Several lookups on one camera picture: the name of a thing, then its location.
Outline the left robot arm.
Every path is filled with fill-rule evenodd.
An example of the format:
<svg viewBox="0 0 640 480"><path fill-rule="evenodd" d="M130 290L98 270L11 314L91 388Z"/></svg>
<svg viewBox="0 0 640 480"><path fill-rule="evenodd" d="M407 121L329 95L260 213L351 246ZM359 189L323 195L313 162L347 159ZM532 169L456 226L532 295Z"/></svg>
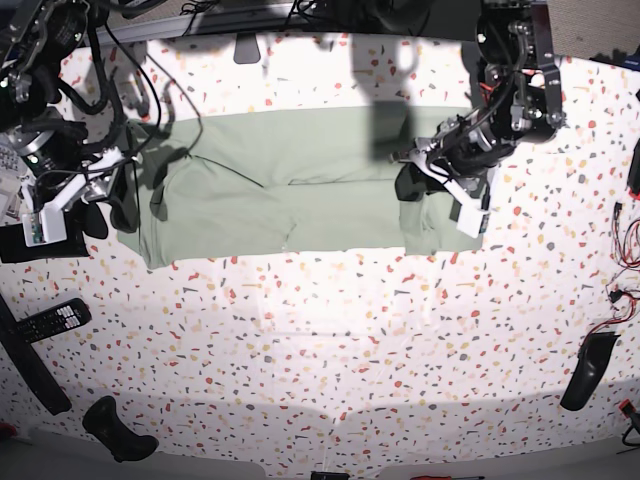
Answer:
<svg viewBox="0 0 640 480"><path fill-rule="evenodd" d="M565 123L561 76L544 1L484 1L476 25L477 86L483 103L465 117L394 154L403 167L395 192L417 202L447 192L461 207L486 211L490 176L521 143L551 140Z"/></svg>

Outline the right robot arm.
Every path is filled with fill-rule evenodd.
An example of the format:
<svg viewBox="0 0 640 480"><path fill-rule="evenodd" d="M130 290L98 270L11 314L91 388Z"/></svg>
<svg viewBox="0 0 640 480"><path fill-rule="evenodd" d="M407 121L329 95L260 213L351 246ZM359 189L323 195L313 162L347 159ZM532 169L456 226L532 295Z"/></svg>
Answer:
<svg viewBox="0 0 640 480"><path fill-rule="evenodd" d="M127 118L116 74L105 68L97 30L110 13L137 17L156 1L22 1L1 31L1 136L27 168L20 178L30 246L66 240L77 209L104 202L113 227L133 233L128 196L139 147L121 150ZM63 60L89 44L99 98L87 102L61 77Z"/></svg>

